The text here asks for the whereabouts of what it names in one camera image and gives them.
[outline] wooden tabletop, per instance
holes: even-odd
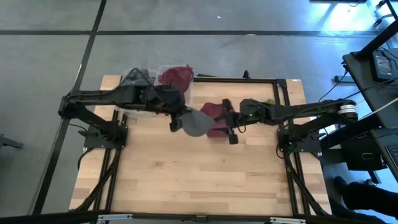
[[[113,89],[120,78],[104,76],[101,89]],[[305,103],[300,80],[287,80],[287,86],[291,105]],[[193,83],[194,108],[221,103],[223,98],[238,111],[241,100],[274,100],[274,92],[266,83]],[[111,120],[113,106],[96,106],[95,113]],[[154,114],[127,120],[129,135],[121,153],[113,212],[292,215],[285,165],[275,154],[276,126],[250,125],[244,134],[237,132],[239,144],[229,145],[228,138],[194,138],[183,130],[171,133],[169,123],[168,116]],[[82,160],[70,208],[79,206],[98,182],[103,155],[104,149],[94,149]],[[319,161],[311,154],[300,155],[306,186],[330,212]],[[101,208],[107,186],[104,189]],[[296,195],[303,213],[297,186]]]

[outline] black pants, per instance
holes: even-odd
[[[385,215],[398,217],[398,193],[353,182],[344,188],[341,195],[350,210],[371,209]]]
[[[335,202],[333,199],[330,200],[330,205],[333,209],[333,214],[340,218],[349,218],[350,220],[361,220],[361,221],[370,221],[378,224],[385,224],[384,221],[375,217],[373,215],[365,215],[362,213],[356,213],[347,208],[340,205],[338,202]]]

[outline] power cord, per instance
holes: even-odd
[[[348,71],[347,71],[347,69],[346,69],[346,71],[344,72],[343,77],[342,77],[342,78],[336,83],[336,85],[334,85],[325,95],[323,95],[323,96],[318,100],[318,102],[321,102],[321,100],[322,100],[323,97],[327,96],[327,94],[329,94],[337,85],[339,85],[340,82],[341,82],[341,81],[344,79],[344,77],[347,75],[347,73],[348,73]]]
[[[326,136],[325,136],[324,138],[328,138],[328,145],[327,145],[327,147],[330,147],[329,133],[328,133],[328,131],[326,130],[326,128],[323,128],[323,130],[325,130],[325,133],[326,133]]]
[[[277,156],[279,159],[283,159],[283,157],[280,156],[280,155],[278,154],[278,148],[279,148],[279,142],[278,142],[278,144],[276,145],[275,153],[276,153],[276,156]]]
[[[243,134],[243,133],[246,132],[246,125],[243,126],[244,129],[242,131],[241,128],[239,127],[240,126],[239,121],[241,120],[241,115],[242,115],[242,113],[239,113],[239,116],[238,116],[238,131]]]
[[[88,131],[86,128],[84,128],[84,127],[82,127],[82,126],[80,126],[80,125],[77,125],[77,124],[71,124],[71,123],[69,123],[69,125],[70,125],[70,126],[74,126],[74,127],[81,128],[81,129],[83,129],[83,130],[85,130],[85,131]]]
[[[150,85],[150,86],[156,91],[156,87],[154,86],[154,84],[152,84],[152,83],[148,80],[148,78],[143,74],[143,72],[142,72],[141,70],[139,70],[138,68],[133,68],[133,69],[130,70],[130,72],[126,75],[125,79],[123,79],[122,82],[121,82],[116,88],[114,88],[114,89],[111,90],[111,91],[107,91],[107,92],[105,92],[105,93],[94,93],[94,94],[85,93],[85,94],[80,94],[80,95],[72,95],[71,97],[73,97],[73,96],[104,96],[104,95],[111,94],[111,93],[113,93],[115,90],[117,90],[118,88],[120,88],[121,85],[127,80],[127,77],[130,77],[134,72],[137,72],[137,73],[141,76],[141,78],[142,78],[143,80],[145,80],[145,82],[146,82],[148,85]]]
[[[379,50],[379,49],[382,49],[383,51],[388,52],[391,56],[393,56],[394,58],[398,59],[397,56],[395,56],[394,54],[392,54],[390,51],[388,51],[388,50],[385,49],[384,47],[379,47],[378,50]]]
[[[83,159],[83,157],[84,157],[86,154],[88,154],[89,152],[91,152],[91,150],[93,150],[93,148],[88,148],[88,149],[79,157],[79,160],[77,161],[77,170],[78,170],[78,171],[79,171],[79,169],[80,169],[81,160]]]
[[[398,100],[398,97],[395,98],[395,99],[393,99],[393,100],[391,100],[389,103],[386,103],[384,106],[380,107],[379,109],[373,111],[372,113],[369,113],[368,115],[362,117],[361,119],[365,119],[365,118],[367,118],[368,116],[372,116],[372,115],[374,115],[375,113],[380,112],[381,110],[383,110],[384,108],[390,106],[391,104],[393,104],[393,103],[396,102],[397,100]]]
[[[344,100],[347,100],[348,98],[350,98],[350,97],[352,97],[352,96],[354,96],[354,95],[357,95],[358,93],[362,93],[362,92],[364,92],[364,91],[366,91],[366,90],[368,90],[368,89],[370,89],[370,88],[373,88],[373,87],[376,87],[376,86],[385,84],[385,83],[387,83],[387,82],[392,82],[392,81],[394,81],[394,80],[396,80],[396,79],[398,79],[398,77],[393,78],[393,79],[390,79],[390,80],[386,80],[386,81],[384,81],[384,82],[376,83],[376,84],[374,84],[374,85],[371,85],[371,86],[369,86],[369,87],[367,87],[367,88],[365,88],[365,89],[363,89],[363,90],[360,90],[360,91],[357,91],[356,93],[351,94],[350,96],[347,96],[346,98],[344,98]]]
[[[348,3],[348,5],[351,6],[351,7],[356,7],[356,6],[358,6],[359,4],[361,4],[361,3],[364,2],[364,1],[365,1],[365,0],[361,0],[360,2],[358,2],[358,3],[355,4],[355,5],[352,5],[352,4]]]

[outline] red cloth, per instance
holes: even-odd
[[[159,75],[159,82],[163,85],[169,85],[182,93],[185,93],[193,79],[193,68],[174,67],[167,69],[163,74]]]
[[[234,108],[231,105],[229,112],[234,112]],[[217,119],[223,113],[222,104],[205,103],[200,109],[201,112],[210,116],[213,119]],[[226,128],[225,119],[217,119],[216,124],[206,133],[209,138],[220,138],[228,136],[228,129]]]

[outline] concrete floor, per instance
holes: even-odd
[[[0,29],[91,30],[100,0],[3,0]],[[100,30],[377,30],[366,4],[308,0],[113,0],[108,1]],[[372,37],[299,37],[234,35],[97,36],[82,89],[98,89],[103,75],[129,67],[155,69],[190,64],[196,73],[258,78],[298,78],[308,102],[318,101],[342,75],[342,56],[360,50]],[[22,141],[21,150],[0,150],[0,217],[29,212],[60,118],[62,95],[75,81],[88,37],[0,35],[0,133]],[[337,99],[358,89],[339,85]],[[357,102],[361,96],[354,98]],[[83,138],[70,127],[44,212],[68,210]],[[341,166],[327,167],[325,178],[344,173],[367,179]]]

